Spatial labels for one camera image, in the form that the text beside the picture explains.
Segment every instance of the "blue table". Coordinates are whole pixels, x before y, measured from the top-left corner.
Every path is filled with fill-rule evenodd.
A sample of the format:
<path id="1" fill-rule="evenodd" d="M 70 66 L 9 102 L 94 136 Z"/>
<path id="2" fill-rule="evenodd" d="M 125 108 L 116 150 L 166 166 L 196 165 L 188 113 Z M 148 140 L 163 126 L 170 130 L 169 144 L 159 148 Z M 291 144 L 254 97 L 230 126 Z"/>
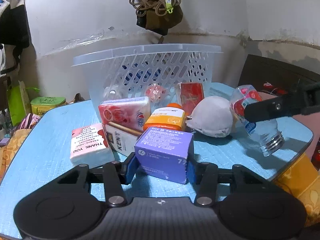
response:
<path id="1" fill-rule="evenodd" d="M 212 83 L 205 95 L 229 99 L 232 92 L 231 87 Z M 271 156 L 263 156 L 242 126 L 237 126 L 236 132 L 227 138 L 196 134 L 195 156 L 198 161 L 216 163 L 219 168 L 230 169 L 233 164 L 240 163 L 262 177 L 272 179 L 303 153 L 313 137 L 307 127 L 292 118 L 277 121 L 285 144 Z M 44 115 L 17 152 L 0 185 L 0 237 L 21 239 L 12 217 L 15 205 L 24 196 L 72 168 L 69 160 L 71 131 L 97 122 L 91 101 L 59 107 Z M 118 153 L 115 157 L 121 161 L 125 159 Z M 142 173 L 136 175 L 131 185 L 123 188 L 129 198 L 189 196 L 193 201 L 196 196 L 190 184 L 176 184 Z M 228 193 L 228 185 L 219 185 L 217 198 L 222 200 Z M 103 185 L 92 185 L 92 195 L 104 200 Z"/>

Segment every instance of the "metal screw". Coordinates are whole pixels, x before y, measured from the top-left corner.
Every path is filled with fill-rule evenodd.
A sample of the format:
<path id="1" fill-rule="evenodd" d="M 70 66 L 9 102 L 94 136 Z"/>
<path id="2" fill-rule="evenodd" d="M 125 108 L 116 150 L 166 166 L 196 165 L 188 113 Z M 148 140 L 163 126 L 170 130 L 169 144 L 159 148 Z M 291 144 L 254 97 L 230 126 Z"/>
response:
<path id="1" fill-rule="evenodd" d="M 113 205 L 118 205 L 124 201 L 124 198 L 121 196 L 113 196 L 113 197 L 110 197 L 108 201 Z"/>
<path id="2" fill-rule="evenodd" d="M 163 205 L 163 204 L 165 204 L 165 203 L 166 203 L 166 201 L 165 201 L 165 200 L 163 200 L 163 199 L 160 199 L 160 200 L 158 200 L 158 201 L 157 201 L 157 203 L 158 203 L 159 205 Z"/>
<path id="3" fill-rule="evenodd" d="M 212 203 L 212 199 L 209 197 L 200 197 L 197 199 L 197 203 L 202 206 L 207 206 Z"/>

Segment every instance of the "white wall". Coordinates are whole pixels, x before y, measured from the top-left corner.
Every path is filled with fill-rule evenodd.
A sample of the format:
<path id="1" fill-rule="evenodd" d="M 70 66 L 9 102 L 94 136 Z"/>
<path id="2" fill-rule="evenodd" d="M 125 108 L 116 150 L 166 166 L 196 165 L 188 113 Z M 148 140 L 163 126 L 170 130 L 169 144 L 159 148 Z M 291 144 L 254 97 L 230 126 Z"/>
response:
<path id="1" fill-rule="evenodd" d="M 159 38 L 136 25 L 135 10 L 128 0 L 25 0 L 25 3 L 34 47 L 23 52 L 20 78 L 27 86 L 40 87 L 41 95 L 71 100 L 80 92 L 87 97 L 84 77 L 70 68 L 74 56 L 157 43 Z M 164 42 L 220 45 L 224 54 L 216 62 L 214 81 L 236 86 L 248 52 L 317 70 L 320 57 L 314 49 L 257 42 L 244 47 L 248 35 L 253 40 L 319 45 L 320 0 L 182 0 L 181 8 L 182 22 L 169 30 Z M 100 41 L 73 47 L 97 37 Z"/>
<path id="2" fill-rule="evenodd" d="M 320 45 L 320 0 L 246 0 L 253 40 Z"/>
<path id="3" fill-rule="evenodd" d="M 71 100 L 80 92 L 88 98 L 83 75 L 70 67 L 74 56 L 157 43 L 159 38 L 136 25 L 135 9 L 128 0 L 25 0 L 25 4 L 34 48 L 23 52 L 20 78 L 27 86 L 38 86 L 41 95 Z M 246 58 L 240 40 L 248 30 L 246 1 L 182 0 L 181 8 L 182 22 L 169 30 L 164 42 L 222 46 L 224 54 L 216 61 L 213 80 L 236 85 Z M 237 39 L 229 37 L 238 34 Z M 90 36 L 101 40 L 72 48 Z"/>
<path id="4" fill-rule="evenodd" d="M 145 32 L 136 25 L 135 9 L 128 1 L 26 0 L 37 55 L 48 54 L 91 35 L 109 38 Z M 183 22 L 172 32 L 236 36 L 247 31 L 245 0 L 182 0 L 181 8 Z"/>

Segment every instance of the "orange bottle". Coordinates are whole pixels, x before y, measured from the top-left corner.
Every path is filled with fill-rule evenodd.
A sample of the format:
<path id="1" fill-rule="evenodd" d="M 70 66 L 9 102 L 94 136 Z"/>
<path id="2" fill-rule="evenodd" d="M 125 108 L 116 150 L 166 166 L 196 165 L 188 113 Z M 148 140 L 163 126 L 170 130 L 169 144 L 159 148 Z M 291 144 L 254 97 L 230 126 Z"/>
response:
<path id="1" fill-rule="evenodd" d="M 186 113 L 177 103 L 170 103 L 166 107 L 156 109 L 145 122 L 143 130 L 149 127 L 159 127 L 164 129 L 184 131 Z"/>

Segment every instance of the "white plastic basket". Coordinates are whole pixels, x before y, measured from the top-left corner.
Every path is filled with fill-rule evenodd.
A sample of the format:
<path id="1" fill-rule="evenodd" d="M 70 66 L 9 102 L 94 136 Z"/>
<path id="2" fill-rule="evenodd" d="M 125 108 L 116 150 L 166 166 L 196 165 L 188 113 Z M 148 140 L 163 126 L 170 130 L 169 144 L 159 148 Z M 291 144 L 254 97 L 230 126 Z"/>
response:
<path id="1" fill-rule="evenodd" d="M 97 116 L 103 100 L 144 96 L 150 84 L 157 83 L 169 93 L 152 106 L 166 106 L 175 95 L 179 82 L 211 82 L 214 54 L 220 46 L 201 44 L 151 44 L 108 49 L 73 59 L 82 66 L 90 98 Z"/>

